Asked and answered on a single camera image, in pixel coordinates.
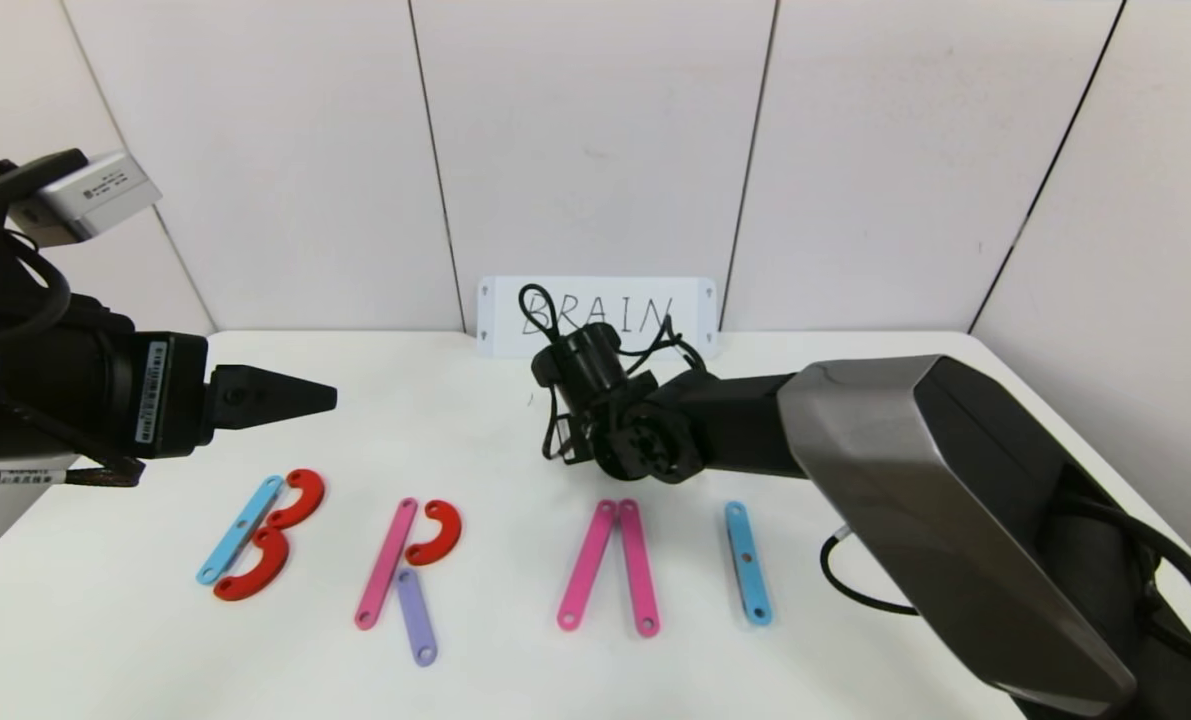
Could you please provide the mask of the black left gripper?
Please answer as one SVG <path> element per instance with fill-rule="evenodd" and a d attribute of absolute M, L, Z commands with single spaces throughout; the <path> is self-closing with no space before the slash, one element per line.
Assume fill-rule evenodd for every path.
<path fill-rule="evenodd" d="M 54 328 L 4 357 L 7 396 L 61 434 L 39 447 L 160 459 L 207 443 L 201 428 L 243 430 L 330 413 L 331 386 L 247 365 L 219 365 L 207 389 L 206 338 L 174 332 Z"/>

